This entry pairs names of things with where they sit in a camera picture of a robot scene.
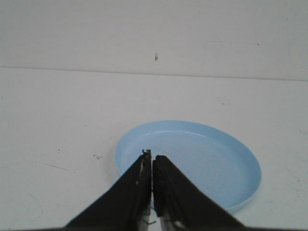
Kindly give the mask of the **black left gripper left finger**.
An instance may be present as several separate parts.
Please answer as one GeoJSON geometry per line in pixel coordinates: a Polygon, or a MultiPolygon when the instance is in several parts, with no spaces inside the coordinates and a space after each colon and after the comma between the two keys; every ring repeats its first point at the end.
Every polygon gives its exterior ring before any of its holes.
{"type": "Polygon", "coordinates": [[[143,150],[118,181],[66,227],[147,228],[151,196],[151,151],[143,150]]]}

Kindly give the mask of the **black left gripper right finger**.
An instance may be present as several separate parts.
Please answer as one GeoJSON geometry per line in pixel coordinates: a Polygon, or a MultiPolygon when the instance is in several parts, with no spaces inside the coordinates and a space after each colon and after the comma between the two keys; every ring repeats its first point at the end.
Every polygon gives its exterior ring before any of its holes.
{"type": "Polygon", "coordinates": [[[153,161],[154,209],[162,228],[244,228],[203,194],[166,156],[153,161]]]}

